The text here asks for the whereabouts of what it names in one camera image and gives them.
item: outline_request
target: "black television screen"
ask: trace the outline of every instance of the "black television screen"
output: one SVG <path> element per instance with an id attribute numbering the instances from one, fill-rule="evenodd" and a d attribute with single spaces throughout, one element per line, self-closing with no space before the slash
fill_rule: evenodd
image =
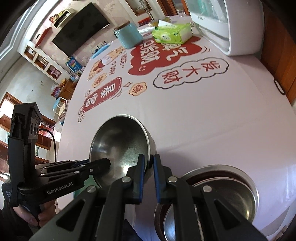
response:
<path id="1" fill-rule="evenodd" d="M 109 25 L 108 20 L 90 3 L 69 20 L 52 42 L 70 57 L 82 44 L 107 25 Z"/>

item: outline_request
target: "metal bowl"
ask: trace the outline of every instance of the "metal bowl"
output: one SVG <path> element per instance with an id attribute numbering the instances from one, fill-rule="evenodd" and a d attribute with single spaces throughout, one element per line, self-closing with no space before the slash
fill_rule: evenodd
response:
<path id="1" fill-rule="evenodd" d="M 259 205 L 259 195 L 254 182 L 243 171 L 227 165 L 211 165 L 191 171 L 181 178 L 193 186 L 212 186 L 247 220 L 253 221 Z M 175 241 L 172 205 L 157 205 L 154 225 L 161 241 Z"/>
<path id="2" fill-rule="evenodd" d="M 145 179 L 151 172 L 150 154 L 155 154 L 155 143 L 149 132 L 136 118 L 118 115 L 107 120 L 97 131 L 91 144 L 90 161 L 108 158 L 111 167 L 104 176 L 94 176 L 96 183 L 109 186 L 126 176 L 129 167 L 137 165 L 138 155 L 145 156 Z"/>

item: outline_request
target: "black cable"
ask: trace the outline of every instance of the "black cable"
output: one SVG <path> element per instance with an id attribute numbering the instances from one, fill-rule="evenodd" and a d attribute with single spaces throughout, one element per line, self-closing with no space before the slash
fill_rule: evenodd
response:
<path id="1" fill-rule="evenodd" d="M 39 131 L 47 131 L 49 134 L 51 134 L 52 139 L 54 141 L 54 162 L 57 162 L 57 147 L 55 144 L 54 134 L 52 134 L 52 132 L 49 131 L 48 129 L 44 129 L 44 128 L 40 128 Z"/>

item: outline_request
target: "cloud-shaped outline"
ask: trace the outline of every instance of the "cloud-shaped outline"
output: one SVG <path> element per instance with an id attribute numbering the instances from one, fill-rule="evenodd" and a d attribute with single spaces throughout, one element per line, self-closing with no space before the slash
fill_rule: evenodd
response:
<path id="1" fill-rule="evenodd" d="M 164 71 L 168 71 L 168 70 L 172 70 L 172 69 L 175 69 L 175 68 L 179 68 L 179 67 L 183 66 L 183 65 L 186 64 L 186 63 L 198 62 L 198 61 L 201 61 L 201 60 L 206 60 L 206 59 L 208 59 L 208 58 L 199 59 L 199 60 L 190 60 L 190 61 L 184 62 L 184 63 L 181 64 L 180 66 L 174 66 L 174 67 L 172 67 L 171 69 L 163 70 L 163 71 L 160 72 L 160 73 L 156 76 L 156 78 L 154 79 L 154 81 L 153 81 L 153 85 L 154 85 L 154 87 L 156 87 L 156 88 L 158 88 L 158 89 L 168 90 L 168 89 L 170 89 L 170 88 L 172 88 L 172 87 L 174 87 L 174 86 L 182 85 L 182 84 L 184 84 L 184 83 L 196 83 L 196 82 L 200 81 L 202 78 L 210 78 L 210 77 L 215 76 L 216 74 L 224 74 L 225 72 L 227 72 L 228 67 L 229 67 L 229 63 L 228 63 L 225 59 L 222 59 L 222 58 L 215 58 L 215 59 L 221 59 L 221 60 L 223 60 L 223 61 L 225 61 L 225 62 L 227 63 L 227 67 L 226 67 L 226 70 L 225 70 L 224 72 L 222 72 L 222 73 L 214 73 L 213 75 L 211 75 L 211 76 L 207 76 L 207 77 L 200 77 L 198 80 L 196 80 L 196 81 L 194 81 L 194 82 L 192 82 L 192 81 L 190 81 L 190 82 L 186 82 L 186 81 L 184 81 L 184 82 L 182 82 L 182 83 L 180 83 L 180 84 L 174 84 L 174 85 L 172 85 L 171 87 L 168 87 L 168 88 L 163 88 L 163 87 L 159 87 L 159 86 L 156 86 L 156 85 L 155 85 L 155 80 L 156 80 L 156 79 L 159 77 L 159 75 L 162 74 Z"/>

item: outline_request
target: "silver rivet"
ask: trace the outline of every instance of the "silver rivet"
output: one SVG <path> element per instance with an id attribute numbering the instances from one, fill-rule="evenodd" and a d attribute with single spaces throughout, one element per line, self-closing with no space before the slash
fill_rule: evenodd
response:
<path id="1" fill-rule="evenodd" d="M 178 178 L 172 176 L 172 177 L 169 177 L 169 178 L 168 178 L 168 181 L 169 181 L 170 183 L 175 183 L 175 182 L 178 181 Z"/>
<path id="2" fill-rule="evenodd" d="M 96 187 L 95 186 L 89 186 L 88 188 L 87 188 L 87 192 L 88 193 L 92 193 L 92 192 L 95 192 L 96 191 Z"/>
<path id="3" fill-rule="evenodd" d="M 204 192 L 211 192 L 212 191 L 212 188 L 208 185 L 203 186 L 202 189 L 204 190 Z"/>
<path id="4" fill-rule="evenodd" d="M 131 178 L 130 177 L 123 177 L 121 180 L 123 183 L 129 183 L 131 181 Z"/>

